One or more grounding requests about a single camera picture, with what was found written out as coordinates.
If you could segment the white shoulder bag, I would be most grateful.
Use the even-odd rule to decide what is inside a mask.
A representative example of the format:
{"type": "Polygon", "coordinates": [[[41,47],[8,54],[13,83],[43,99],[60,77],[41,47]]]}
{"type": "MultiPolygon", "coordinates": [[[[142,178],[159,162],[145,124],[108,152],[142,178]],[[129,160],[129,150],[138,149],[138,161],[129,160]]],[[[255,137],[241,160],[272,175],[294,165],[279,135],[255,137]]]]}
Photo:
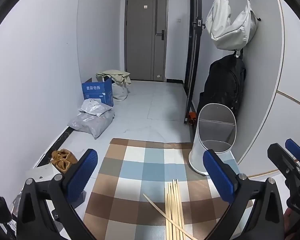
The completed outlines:
{"type": "Polygon", "coordinates": [[[260,21],[251,8],[250,0],[234,21],[231,20],[229,0],[214,0],[205,28],[217,49],[240,51],[252,40],[260,21]]]}

